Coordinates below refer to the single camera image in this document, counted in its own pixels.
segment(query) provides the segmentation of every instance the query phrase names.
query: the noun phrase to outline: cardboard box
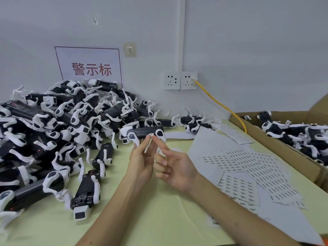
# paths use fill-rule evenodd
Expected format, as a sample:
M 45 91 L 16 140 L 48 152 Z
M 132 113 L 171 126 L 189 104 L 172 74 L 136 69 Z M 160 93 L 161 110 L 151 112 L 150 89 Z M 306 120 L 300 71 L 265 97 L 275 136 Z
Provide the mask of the cardboard box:
M 259 143 L 280 156 L 285 162 L 307 177 L 310 181 L 328 191 L 328 169 L 310 157 L 302 154 L 293 147 L 282 143 L 281 141 L 268 137 L 264 131 L 260 129 L 261 121 L 257 119 L 258 112 L 240 112 L 238 116 L 244 117 L 249 115 L 251 120 L 243 120 L 247 128 L 247 133 Z M 271 111 L 273 121 L 281 121 L 285 123 L 290 120 L 292 124 L 297 123 L 317 123 L 319 125 L 328 125 L 328 94 L 314 104 L 308 111 Z M 236 117 L 231 116 L 230 122 L 243 130 L 243 127 Z

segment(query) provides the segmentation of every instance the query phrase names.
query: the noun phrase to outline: hand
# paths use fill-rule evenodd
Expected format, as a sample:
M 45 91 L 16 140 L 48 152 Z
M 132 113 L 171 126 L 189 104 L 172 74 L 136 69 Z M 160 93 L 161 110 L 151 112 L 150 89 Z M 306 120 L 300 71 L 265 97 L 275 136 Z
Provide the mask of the hand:
M 197 169 L 186 153 L 170 150 L 169 147 L 156 136 L 152 136 L 162 153 L 154 155 L 154 169 L 159 171 L 155 176 L 181 192 L 190 193 L 199 176 Z
M 150 136 L 140 143 L 137 147 L 134 144 L 130 153 L 130 162 L 126 176 L 136 181 L 136 187 L 141 190 L 150 180 L 153 175 L 154 155 L 157 151 L 157 145 L 152 141 L 145 153 L 145 149 L 150 142 Z

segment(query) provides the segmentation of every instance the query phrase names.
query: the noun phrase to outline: power socket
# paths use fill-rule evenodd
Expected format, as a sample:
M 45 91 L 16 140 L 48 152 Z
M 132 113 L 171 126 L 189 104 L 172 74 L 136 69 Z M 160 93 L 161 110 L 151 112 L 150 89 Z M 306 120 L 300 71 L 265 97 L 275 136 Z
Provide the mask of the power socket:
M 180 90 L 195 90 L 197 85 L 195 80 L 198 80 L 198 71 L 182 71 L 181 72 L 181 87 Z
M 164 90 L 180 90 L 181 72 L 165 71 L 162 75 L 162 87 Z

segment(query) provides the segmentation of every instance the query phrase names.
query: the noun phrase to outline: light green tabletop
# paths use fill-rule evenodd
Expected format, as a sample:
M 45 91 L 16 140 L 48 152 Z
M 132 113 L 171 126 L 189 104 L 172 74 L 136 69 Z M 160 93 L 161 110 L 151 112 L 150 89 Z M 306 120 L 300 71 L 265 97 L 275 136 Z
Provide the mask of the light green tabletop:
M 223 123 L 241 132 L 230 122 L 223 121 Z M 166 132 L 170 131 L 183 131 L 183 128 L 166 130 Z M 187 152 L 192 142 L 192 140 L 168 139 L 167 144 L 170 148 L 179 148 Z M 65 210 L 64 204 L 55 200 L 52 195 L 32 205 L 14 220 L 9 226 L 8 240 L 4 243 L 3 238 L 0 238 L 0 244 L 73 246 L 92 225 L 115 192 L 125 175 L 131 148 L 132 144 L 120 143 L 118 151 L 114 152 L 113 165 L 109 166 L 106 171 L 107 178 L 101 182 L 101 201 L 94 207 L 88 219 L 75 222 L 72 210 Z M 253 143 L 251 148 L 257 152 L 271 153 L 259 143 Z M 93 150 L 91 158 L 96 154 L 97 150 Z M 287 169 L 292 174 L 293 185 L 297 187 L 309 207 L 309 210 L 302 209 L 302 212 L 320 235 L 327 235 L 328 195 L 289 165 Z M 68 188 L 75 193 L 78 186 L 77 176 L 73 176 L 68 183 Z M 122 245 L 200 246 L 233 243 L 222 229 L 207 225 L 205 212 L 188 196 L 153 176 L 136 204 Z

